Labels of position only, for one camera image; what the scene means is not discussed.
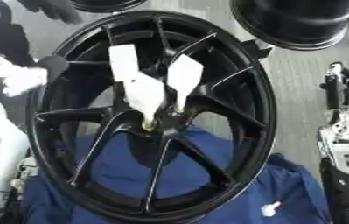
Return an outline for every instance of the small white cap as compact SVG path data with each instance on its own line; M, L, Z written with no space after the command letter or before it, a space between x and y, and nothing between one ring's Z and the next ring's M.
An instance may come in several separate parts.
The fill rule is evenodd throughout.
M282 202L277 201L271 205L262 206L262 215L264 217L272 217L276 214L276 209L282 204Z

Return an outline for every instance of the black glove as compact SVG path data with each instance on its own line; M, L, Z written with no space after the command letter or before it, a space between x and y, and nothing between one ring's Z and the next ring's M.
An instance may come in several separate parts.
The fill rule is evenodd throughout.
M51 19L59 19L68 24L78 24L81 17L72 6L71 0L18 0L33 12L43 11Z

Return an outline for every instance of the white masking plug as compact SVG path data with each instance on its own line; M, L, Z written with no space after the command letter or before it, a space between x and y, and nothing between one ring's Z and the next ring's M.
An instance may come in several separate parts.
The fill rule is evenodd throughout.
M177 112L184 112L186 99L201 81L204 66L181 55L170 67L167 84L177 90Z
M282 202L277 201L274 204L262 206L262 215L264 217L272 217L276 214L276 209L282 204Z
M125 81L124 87L130 107L144 115L143 128L153 130L155 113L164 101L163 82L139 73L136 79Z
M130 81L138 75L139 63L134 45L111 46L108 53L115 81Z

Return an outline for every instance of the black tire rim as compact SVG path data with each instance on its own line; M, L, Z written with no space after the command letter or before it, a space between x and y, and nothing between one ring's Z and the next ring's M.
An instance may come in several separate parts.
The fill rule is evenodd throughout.
M252 35L256 36L257 38L261 39L262 41L265 41L273 46L279 46L281 48L290 49L294 51L316 51L325 49L330 46L336 45L338 42L340 42L344 36L346 35L348 23L341 27L339 30L337 30L333 35L330 37L320 37L320 38L306 38L302 36L295 36L291 37L288 33L280 33L279 31L279 25L283 26L283 23L279 23L279 20L276 20L275 23L271 20L267 20L269 24L266 21L263 21L260 19L255 19L256 17L260 16L260 12L253 13L250 15L255 16L253 18L253 21L249 21L249 18L247 16L242 15L243 14L243 5L242 2L246 2L246 0L231 0L230 2L230 8L231 12L233 13L235 19L238 21L238 23L241 24L245 30L250 32ZM274 25L277 25L274 30L274 32L265 32L265 27L270 26L274 27Z
M108 47L129 43L136 44L142 71L156 78L164 79L167 67L183 53L206 66L184 114L172 113L173 93L168 89L168 99L158 112L160 124L151 133L140 128L142 116L124 102L122 84L113 85L108 66ZM76 204L132 223L195 220L244 191L266 163L276 132L272 87L259 62L247 54L240 41L219 27L183 14L135 11L88 25L65 41L55 54L70 61L70 68L50 85L31 93L27 129L44 174ZM110 86L114 88L113 105L88 108ZM223 115L230 122L236 159L226 170L182 136L192 119L203 111ZM70 162L72 156L63 149L72 148L66 140L76 135L76 126L66 134L60 129L60 123L69 121L101 124L97 136L102 141L90 149L94 151L92 156L84 157L84 166ZM163 134L167 127L175 130L174 134ZM181 145L184 154L208 171L210 183L184 195L159 199L154 192L162 159L157 159L142 199L97 184L87 175L88 169L102 146L120 132L141 141L156 137L160 145L170 142L169 147L157 147L160 158L173 144Z
M100 13L125 11L145 1L146 0L72 0L72 4L80 11Z

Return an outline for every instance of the blue cloth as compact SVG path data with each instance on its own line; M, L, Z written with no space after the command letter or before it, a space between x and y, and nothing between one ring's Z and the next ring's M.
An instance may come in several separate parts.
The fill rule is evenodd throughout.
M232 143L202 129L192 128L187 137L217 165L224 168L232 159ZM76 159L91 144L92 136L78 139ZM94 180L129 196L144 194L150 169L132 157L126 136L115 137L93 164ZM186 155L179 154L166 165L159 180L159 197L187 193L208 181L208 174ZM261 207L281 201L274 217L263 217ZM64 198L43 176L30 178L24 189L23 212L26 223L33 224L107 224L113 223ZM272 155L264 169L236 199L214 210L200 224L326 224L329 222L325 196L318 182L301 166Z

